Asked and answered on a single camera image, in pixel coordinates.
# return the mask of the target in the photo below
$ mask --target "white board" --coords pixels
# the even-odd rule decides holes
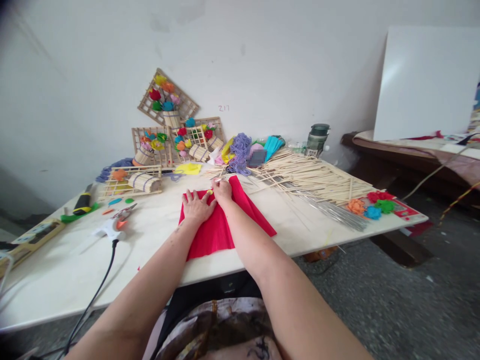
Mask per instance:
[[[467,130],[480,75],[480,28],[391,26],[374,141]]]

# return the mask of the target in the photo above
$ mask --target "table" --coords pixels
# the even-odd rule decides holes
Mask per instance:
[[[252,177],[239,175],[238,178],[247,194],[259,186],[265,187]],[[126,240],[117,245],[112,269],[94,309],[108,306],[177,227],[182,193],[186,189],[209,189],[210,180],[200,175],[187,175],[175,183],[166,177],[162,188],[161,194],[135,197],[138,205],[127,219]],[[275,242],[291,257],[428,219],[423,216],[407,223],[390,214],[378,221],[372,220],[364,232],[358,232],[326,217],[300,198],[290,198],[271,188],[253,193],[250,198],[278,232],[273,238]],[[65,204],[70,212],[77,199],[78,196]],[[67,225],[10,273],[6,293],[0,300],[0,330],[18,330],[79,314],[85,309],[102,281],[111,257],[112,242],[106,237],[92,235],[112,215],[102,215],[107,202],[99,210]],[[120,210],[126,206],[122,201],[112,207]],[[61,214],[63,207],[51,216],[59,218]],[[181,285],[244,269],[235,249],[218,251],[189,261]]]

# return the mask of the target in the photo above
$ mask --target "wall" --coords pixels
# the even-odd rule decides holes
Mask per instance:
[[[373,128],[389,25],[478,26],[477,0],[14,1],[0,23],[0,203],[50,211],[133,155],[162,68],[228,136]],[[228,106],[229,111],[220,111]]]

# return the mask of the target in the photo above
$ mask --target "green bottle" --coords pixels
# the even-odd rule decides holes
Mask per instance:
[[[306,142],[305,155],[319,158],[324,150],[324,144],[329,136],[330,125],[315,124],[311,127],[308,133],[308,140]]]

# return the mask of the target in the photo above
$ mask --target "concrete floor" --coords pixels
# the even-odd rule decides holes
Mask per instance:
[[[447,206],[424,193],[408,203],[434,223]],[[440,229],[416,240],[434,258],[414,269],[369,240],[348,244],[346,253],[327,261],[295,261],[375,359],[480,359],[480,222],[454,209]],[[81,334],[100,314],[93,313]],[[38,347],[40,355],[63,345],[75,322],[72,317],[18,331],[3,345],[22,352]]]

